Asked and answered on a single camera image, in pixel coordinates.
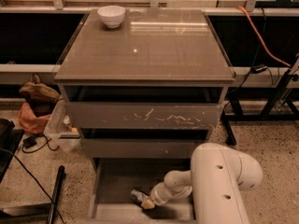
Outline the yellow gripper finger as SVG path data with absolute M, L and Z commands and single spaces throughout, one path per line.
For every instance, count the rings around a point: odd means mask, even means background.
M 155 207 L 155 203 L 152 199 L 146 199 L 141 203 L 141 207 L 145 210 L 153 209 Z

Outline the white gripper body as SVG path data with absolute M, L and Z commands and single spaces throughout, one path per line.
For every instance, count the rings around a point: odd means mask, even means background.
M 149 197 L 155 205 L 162 206 L 172 200 L 187 198 L 191 194 L 191 186 L 168 187 L 161 182 L 151 190 Z

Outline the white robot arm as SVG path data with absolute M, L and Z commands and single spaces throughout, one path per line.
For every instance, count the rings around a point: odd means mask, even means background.
M 168 172 L 141 206 L 152 209 L 192 196 L 197 224 L 249 224 L 240 192 L 256 189 L 262 180 L 262 167 L 250 155 L 204 143 L 192 153 L 190 169 Z

